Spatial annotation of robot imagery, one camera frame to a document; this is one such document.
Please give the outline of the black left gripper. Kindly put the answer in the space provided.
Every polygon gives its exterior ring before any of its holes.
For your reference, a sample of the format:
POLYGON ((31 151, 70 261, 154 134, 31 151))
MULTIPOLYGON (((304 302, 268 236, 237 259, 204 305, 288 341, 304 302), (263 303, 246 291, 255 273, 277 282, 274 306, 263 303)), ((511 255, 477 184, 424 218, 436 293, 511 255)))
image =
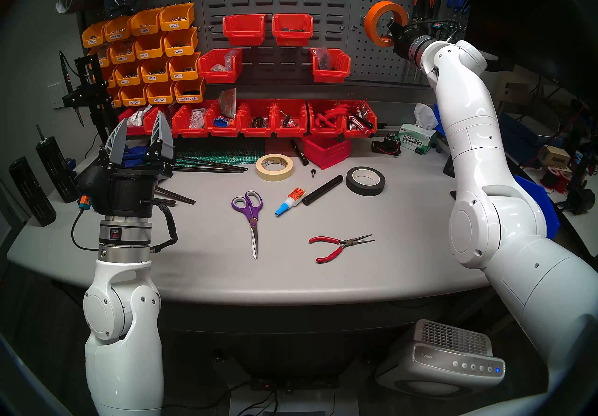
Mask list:
MULTIPOLYGON (((127 142, 128 119, 124 118, 108 136, 105 151, 109 163, 121 165, 127 142)), ((174 146, 171 128, 166 115, 157 112, 148 148, 148 160, 164 164, 149 167, 117 168, 112 165, 90 164, 76 178, 82 195, 91 199, 96 213, 104 216, 149 219, 153 206, 168 210, 168 206, 154 198, 157 181, 171 178, 174 163, 174 146)))

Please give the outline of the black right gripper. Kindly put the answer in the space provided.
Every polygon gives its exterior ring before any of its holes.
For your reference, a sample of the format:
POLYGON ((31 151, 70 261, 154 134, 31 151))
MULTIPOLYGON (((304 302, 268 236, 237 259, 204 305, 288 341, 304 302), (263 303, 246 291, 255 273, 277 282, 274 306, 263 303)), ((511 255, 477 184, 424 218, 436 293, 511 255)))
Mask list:
POLYGON ((388 43, 393 43, 393 52, 397 56, 415 64, 415 56, 410 55, 410 47, 422 35, 422 23, 416 21, 401 25, 396 19, 390 18, 386 27, 385 38, 388 40, 388 43))

